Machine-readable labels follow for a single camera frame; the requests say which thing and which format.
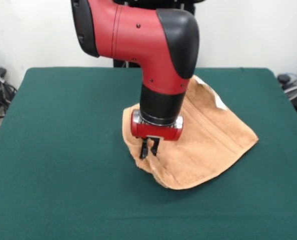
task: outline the table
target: table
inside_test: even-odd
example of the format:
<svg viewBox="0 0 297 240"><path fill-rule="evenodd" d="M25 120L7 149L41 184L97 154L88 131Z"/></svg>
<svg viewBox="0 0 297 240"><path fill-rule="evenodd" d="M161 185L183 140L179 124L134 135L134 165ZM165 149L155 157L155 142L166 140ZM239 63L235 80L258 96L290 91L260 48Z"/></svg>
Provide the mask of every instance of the table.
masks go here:
<svg viewBox="0 0 297 240"><path fill-rule="evenodd" d="M265 68L198 68L258 135L219 177L158 185L123 142L136 68L32 68L0 128L0 240L297 240L297 114Z"/></svg>

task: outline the towel fold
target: towel fold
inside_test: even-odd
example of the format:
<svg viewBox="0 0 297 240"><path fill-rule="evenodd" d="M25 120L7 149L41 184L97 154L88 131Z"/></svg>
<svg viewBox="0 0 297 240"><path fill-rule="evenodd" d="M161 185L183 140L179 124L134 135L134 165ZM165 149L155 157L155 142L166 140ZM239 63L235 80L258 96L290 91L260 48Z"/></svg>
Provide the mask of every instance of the towel fold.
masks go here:
<svg viewBox="0 0 297 240"><path fill-rule="evenodd" d="M135 164L174 190L193 188L226 171L259 138L221 101L210 86L193 76L180 113L184 118L181 137L178 141L161 140L157 156L148 151L143 160L139 158L142 140L133 137L130 129L132 110L140 105L126 108L122 134Z"/></svg>

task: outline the white wall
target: white wall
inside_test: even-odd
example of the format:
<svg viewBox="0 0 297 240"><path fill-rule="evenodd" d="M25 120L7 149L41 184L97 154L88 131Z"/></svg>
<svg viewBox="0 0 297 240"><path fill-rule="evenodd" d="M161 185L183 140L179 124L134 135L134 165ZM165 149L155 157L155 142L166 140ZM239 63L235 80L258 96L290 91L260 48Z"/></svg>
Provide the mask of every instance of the white wall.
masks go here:
<svg viewBox="0 0 297 240"><path fill-rule="evenodd" d="M297 0L197 5L198 67L266 67L297 74ZM16 87L30 67L112 66L77 42L69 0L0 0L0 66Z"/></svg>

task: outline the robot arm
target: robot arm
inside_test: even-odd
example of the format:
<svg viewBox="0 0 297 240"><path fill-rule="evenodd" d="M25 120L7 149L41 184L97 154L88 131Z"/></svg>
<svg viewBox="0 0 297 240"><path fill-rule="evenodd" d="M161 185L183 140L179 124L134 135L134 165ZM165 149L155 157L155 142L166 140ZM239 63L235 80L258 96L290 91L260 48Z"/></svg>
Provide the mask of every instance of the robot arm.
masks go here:
<svg viewBox="0 0 297 240"><path fill-rule="evenodd" d="M143 72L140 109L132 113L131 132L147 139L177 141L179 116L199 52L194 16L179 9L142 9L112 0L71 0L79 44L94 57L138 63Z"/></svg>

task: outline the green felt surface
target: green felt surface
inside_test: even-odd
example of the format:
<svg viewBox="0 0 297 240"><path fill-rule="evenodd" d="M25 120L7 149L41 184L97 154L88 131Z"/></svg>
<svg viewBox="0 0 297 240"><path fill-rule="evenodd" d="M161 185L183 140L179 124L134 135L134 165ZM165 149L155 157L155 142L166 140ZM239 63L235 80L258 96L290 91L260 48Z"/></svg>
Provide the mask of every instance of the green felt surface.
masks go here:
<svg viewBox="0 0 297 240"><path fill-rule="evenodd" d="M30 69L0 128L0 240L297 240L297 114L267 69L197 69L258 135L188 190L158 185L123 142L140 69Z"/></svg>

